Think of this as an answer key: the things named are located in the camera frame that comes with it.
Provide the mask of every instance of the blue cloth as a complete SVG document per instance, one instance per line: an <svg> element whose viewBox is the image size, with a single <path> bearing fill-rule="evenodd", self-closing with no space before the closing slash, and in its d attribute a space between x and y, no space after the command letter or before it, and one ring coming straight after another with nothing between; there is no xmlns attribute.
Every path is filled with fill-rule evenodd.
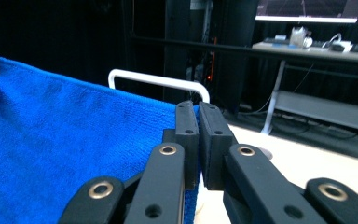
<svg viewBox="0 0 358 224"><path fill-rule="evenodd" d="M143 171L174 109L0 58L0 223L55 223L90 179Z"/></svg>

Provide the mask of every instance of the computer monitor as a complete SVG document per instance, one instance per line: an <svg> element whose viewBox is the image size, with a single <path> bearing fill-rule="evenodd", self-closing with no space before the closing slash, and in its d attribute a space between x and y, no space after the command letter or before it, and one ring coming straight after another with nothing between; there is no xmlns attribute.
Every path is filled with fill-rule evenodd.
<svg viewBox="0 0 358 224"><path fill-rule="evenodd" d="M259 21L355 23L358 0L260 0Z"/></svg>

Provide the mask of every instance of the dark background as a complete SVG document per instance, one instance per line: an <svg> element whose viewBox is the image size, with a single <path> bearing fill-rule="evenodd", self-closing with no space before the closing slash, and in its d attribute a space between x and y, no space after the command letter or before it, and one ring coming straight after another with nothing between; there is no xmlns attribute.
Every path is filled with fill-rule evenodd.
<svg viewBox="0 0 358 224"><path fill-rule="evenodd" d="M256 9L249 9L246 4L255 6L256 2L214 1L211 37L217 38L217 44L249 47L265 37L289 36L294 26L306 26L316 40L329 40L336 33L342 33L343 39L358 44L358 23L254 21ZM173 0L0 1L0 56L105 86L113 68L186 79L186 69L194 70L205 52L134 44L131 35L201 41L203 17L199 11L189 11L189 3ZM311 67L311 63L300 65ZM214 79L208 86L213 102L238 112L235 104L226 104L227 98L238 97L257 109L271 94L277 66L278 62L273 60L216 55ZM315 66L358 74L358 68ZM288 71L283 88L295 89L304 75L305 72ZM169 92L155 86L125 81L118 86L157 99L170 98ZM358 105L358 79L355 78L312 74L297 91ZM171 100L186 97L181 95Z"/></svg>

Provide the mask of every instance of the cable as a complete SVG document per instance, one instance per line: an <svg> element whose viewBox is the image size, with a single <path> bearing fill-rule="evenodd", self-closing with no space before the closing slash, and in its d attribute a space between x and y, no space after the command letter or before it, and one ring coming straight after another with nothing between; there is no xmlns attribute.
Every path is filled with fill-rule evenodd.
<svg viewBox="0 0 358 224"><path fill-rule="evenodd" d="M293 90L293 92L296 92L297 89L301 86L301 84L304 82L305 78L308 76L308 74L310 73L310 70L312 69L312 67L314 66L314 63L310 66L310 68L307 71L307 74L305 74L305 76L303 77L303 79L300 81L300 83L298 83L298 85L296 86L296 88Z"/></svg>
<svg viewBox="0 0 358 224"><path fill-rule="evenodd" d="M335 126L328 126L326 128L327 132L325 132L325 134L329 135L330 137L336 138L336 139L340 139L340 140L348 140L348 139L352 139L354 137L356 137L358 134L345 130L345 129L341 129Z"/></svg>
<svg viewBox="0 0 358 224"><path fill-rule="evenodd" d="M284 3L282 4L281 8L278 10L277 14L279 15L279 13L281 12L281 10L286 6L287 0L284 1Z"/></svg>
<svg viewBox="0 0 358 224"><path fill-rule="evenodd" d="M134 33L135 29L135 0L132 0L132 32Z"/></svg>
<svg viewBox="0 0 358 224"><path fill-rule="evenodd" d="M253 112L249 112L249 113L241 113L241 115L252 115L252 114L261 114L261 113L266 113L267 111L263 111L263 112L260 112L262 109L264 109L264 107L269 103L269 100L271 99L272 97L272 94L269 96L269 98L267 99L266 103L261 106L261 108L259 108L258 110L256 111L253 111Z"/></svg>
<svg viewBox="0 0 358 224"><path fill-rule="evenodd" d="M336 35L334 35L333 37L331 37L331 39L329 40L329 41L326 41L326 42L324 42L324 44L322 45L322 48L324 48L325 46L326 46L326 44L331 44L331 42L333 42L333 40L334 39L336 39L338 37L338 42L339 41L341 41L341 37L342 37L342 35L341 35L341 33L338 33L338 34L336 34Z"/></svg>
<svg viewBox="0 0 358 224"><path fill-rule="evenodd" d="M306 9L305 9L305 1L304 1L304 0L301 1L301 5L302 5L302 7L303 7L303 16L306 17L306 16L307 16L307 12L306 12Z"/></svg>
<svg viewBox="0 0 358 224"><path fill-rule="evenodd" d="M290 133L290 134L302 134L302 133L306 133L307 131L310 130L310 126L305 123L302 125L296 125L295 120L290 120L290 121L291 122L289 123L288 120L285 120L284 121L285 124L280 124L279 121L273 120L271 123L272 123L274 129L277 129L281 132Z"/></svg>

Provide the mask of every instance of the black curtain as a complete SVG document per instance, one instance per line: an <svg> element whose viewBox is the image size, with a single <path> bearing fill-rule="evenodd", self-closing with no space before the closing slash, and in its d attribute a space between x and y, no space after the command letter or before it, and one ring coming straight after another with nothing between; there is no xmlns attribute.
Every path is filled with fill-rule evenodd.
<svg viewBox="0 0 358 224"><path fill-rule="evenodd" d="M337 33L342 34L343 40L350 40L358 44L358 23L289 23L257 21L255 24L253 43L261 42L267 37L286 35L290 37L293 27L304 26L312 31L314 40L328 41ZM271 95L275 78L278 73L279 61L252 59L251 72L246 74L248 81L244 83L242 99L254 109L261 107ZM282 80L282 89L307 95L336 100L344 103L358 105L358 78L341 77L344 75L358 75L358 67L327 66L309 63L289 63L295 67L302 67L297 71L286 69ZM314 71L332 72L338 76L326 75Z"/></svg>
<svg viewBox="0 0 358 224"><path fill-rule="evenodd" d="M0 0L0 56L107 85L124 68L120 1Z"/></svg>

